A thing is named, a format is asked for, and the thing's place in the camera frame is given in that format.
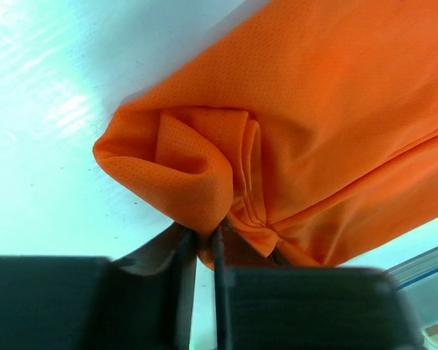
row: perforated fabric texture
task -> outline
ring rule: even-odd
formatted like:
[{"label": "perforated fabric texture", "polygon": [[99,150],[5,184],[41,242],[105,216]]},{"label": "perforated fabric texture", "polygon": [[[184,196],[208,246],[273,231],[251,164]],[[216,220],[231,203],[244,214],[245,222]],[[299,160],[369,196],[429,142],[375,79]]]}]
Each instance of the perforated fabric texture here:
[{"label": "perforated fabric texture", "polygon": [[343,263],[438,217],[438,0],[271,1],[94,155],[203,238],[228,215],[265,256]]}]

